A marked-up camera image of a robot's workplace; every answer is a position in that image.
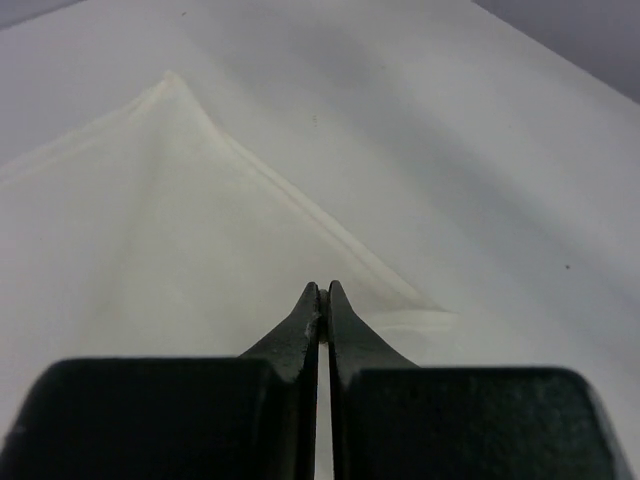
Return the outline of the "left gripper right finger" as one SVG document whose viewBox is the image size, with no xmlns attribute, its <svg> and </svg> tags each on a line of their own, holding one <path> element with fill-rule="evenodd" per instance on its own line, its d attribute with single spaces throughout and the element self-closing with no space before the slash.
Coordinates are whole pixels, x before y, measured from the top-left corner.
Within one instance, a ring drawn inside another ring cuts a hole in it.
<svg viewBox="0 0 640 480">
<path fill-rule="evenodd" d="M 326 295 L 338 479 L 628 479 L 600 399 L 557 367 L 420 367 Z"/>
</svg>

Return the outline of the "white cloth napkin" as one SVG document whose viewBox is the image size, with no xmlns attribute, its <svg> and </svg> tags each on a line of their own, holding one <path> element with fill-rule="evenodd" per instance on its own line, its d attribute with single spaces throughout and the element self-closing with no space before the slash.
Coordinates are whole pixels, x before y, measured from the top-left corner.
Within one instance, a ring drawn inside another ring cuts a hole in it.
<svg viewBox="0 0 640 480">
<path fill-rule="evenodd" d="M 236 357 L 321 293 L 314 475 L 334 475 L 326 295 L 415 363 L 451 321 L 167 76 L 1 170 L 1 452 L 74 358 Z"/>
</svg>

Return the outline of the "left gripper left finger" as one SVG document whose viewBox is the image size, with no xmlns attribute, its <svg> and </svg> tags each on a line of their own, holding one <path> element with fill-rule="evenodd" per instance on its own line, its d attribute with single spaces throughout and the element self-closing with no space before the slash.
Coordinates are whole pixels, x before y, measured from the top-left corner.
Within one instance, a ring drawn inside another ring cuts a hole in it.
<svg viewBox="0 0 640 480">
<path fill-rule="evenodd" d="M 5 479 L 310 479 L 321 293 L 236 357 L 74 358 L 35 381 Z"/>
</svg>

